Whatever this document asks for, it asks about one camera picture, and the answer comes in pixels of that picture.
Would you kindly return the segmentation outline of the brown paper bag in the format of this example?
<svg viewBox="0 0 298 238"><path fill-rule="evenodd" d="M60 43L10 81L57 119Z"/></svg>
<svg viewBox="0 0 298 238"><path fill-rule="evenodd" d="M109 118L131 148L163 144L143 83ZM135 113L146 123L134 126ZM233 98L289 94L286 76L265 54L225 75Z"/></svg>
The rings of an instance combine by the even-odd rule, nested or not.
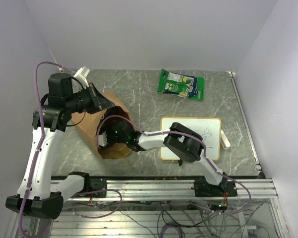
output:
<svg viewBox="0 0 298 238"><path fill-rule="evenodd" d="M75 126L75 129L94 154L94 161L105 162L107 165L113 165L114 162L121 162L122 165L119 167L131 170L134 158L128 158L128 156L132 156L133 152L125 144L114 143L108 148L98 148L96 146L96 133L105 118L111 115L119 115L131 121L134 120L129 109L113 92L106 91L102 95L112 101L115 107L92 115L86 114L83 116L79 113L73 113L72 122L78 124Z"/></svg>

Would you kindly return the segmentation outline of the green Chiuba chips bag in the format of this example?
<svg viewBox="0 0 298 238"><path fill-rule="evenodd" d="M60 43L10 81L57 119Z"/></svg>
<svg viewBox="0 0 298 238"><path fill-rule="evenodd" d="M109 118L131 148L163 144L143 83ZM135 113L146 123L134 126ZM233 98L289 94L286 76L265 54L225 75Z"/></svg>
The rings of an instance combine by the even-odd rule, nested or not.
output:
<svg viewBox="0 0 298 238"><path fill-rule="evenodd" d="M185 74L161 70L157 92L182 98L202 101L204 99L205 80Z"/></svg>

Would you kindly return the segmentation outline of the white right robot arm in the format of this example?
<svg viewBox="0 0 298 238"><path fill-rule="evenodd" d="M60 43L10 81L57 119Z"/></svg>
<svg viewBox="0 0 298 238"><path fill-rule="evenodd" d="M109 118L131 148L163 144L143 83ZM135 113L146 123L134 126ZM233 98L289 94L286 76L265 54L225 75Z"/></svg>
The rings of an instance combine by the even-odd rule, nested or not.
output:
<svg viewBox="0 0 298 238"><path fill-rule="evenodd" d="M167 148L183 162L202 164L202 174L207 183L206 196L224 195L227 186L227 175L207 157L207 147L202 137L174 122L167 131L142 132L135 130L131 124L118 120L105 127L106 146L115 143L125 144L134 152L142 152L153 148Z"/></svg>

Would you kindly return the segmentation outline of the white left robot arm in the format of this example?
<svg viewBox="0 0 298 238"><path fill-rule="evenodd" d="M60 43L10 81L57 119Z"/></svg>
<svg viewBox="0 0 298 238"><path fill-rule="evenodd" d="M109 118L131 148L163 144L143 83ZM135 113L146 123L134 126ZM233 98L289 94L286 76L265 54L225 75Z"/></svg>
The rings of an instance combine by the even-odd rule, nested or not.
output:
<svg viewBox="0 0 298 238"><path fill-rule="evenodd" d="M86 197L91 192L90 176L84 172L71 172L59 184L51 185L56 150L72 114L94 114L115 105L79 73L52 74L48 88L33 113L32 147L23 181L5 206L20 215L56 219L69 198L76 193Z"/></svg>

